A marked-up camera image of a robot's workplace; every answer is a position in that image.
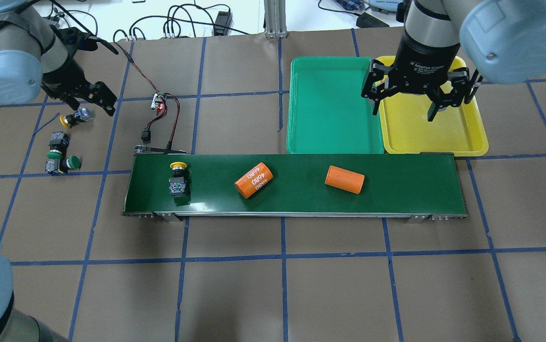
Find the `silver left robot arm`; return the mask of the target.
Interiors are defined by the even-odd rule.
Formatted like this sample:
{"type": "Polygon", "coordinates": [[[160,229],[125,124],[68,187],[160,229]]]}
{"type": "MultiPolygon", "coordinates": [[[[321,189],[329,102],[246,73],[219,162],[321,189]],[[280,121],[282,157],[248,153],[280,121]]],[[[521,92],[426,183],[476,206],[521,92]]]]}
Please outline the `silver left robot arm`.
{"type": "MultiPolygon", "coordinates": [[[[25,104],[45,91],[74,110],[63,119],[67,126],[88,119],[79,99],[114,115],[116,95],[104,82],[88,82],[74,56],[78,50],[97,50],[98,44],[114,54],[116,48],[87,30],[56,28],[33,5],[32,0],[0,0],[0,103],[25,104]]],[[[0,342],[66,342],[67,338],[15,308],[12,266],[1,248],[0,243],[0,342]]]]}

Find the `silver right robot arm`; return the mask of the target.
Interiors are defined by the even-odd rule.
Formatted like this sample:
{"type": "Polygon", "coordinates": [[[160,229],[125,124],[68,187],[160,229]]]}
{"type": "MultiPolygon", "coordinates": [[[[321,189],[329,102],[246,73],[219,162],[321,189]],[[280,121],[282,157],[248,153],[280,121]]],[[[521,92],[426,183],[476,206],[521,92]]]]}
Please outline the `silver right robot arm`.
{"type": "Polygon", "coordinates": [[[404,31],[390,66],[372,60],[361,96],[425,95],[427,120],[468,104],[480,82],[518,84],[546,74],[546,0],[404,0],[404,31]]]}

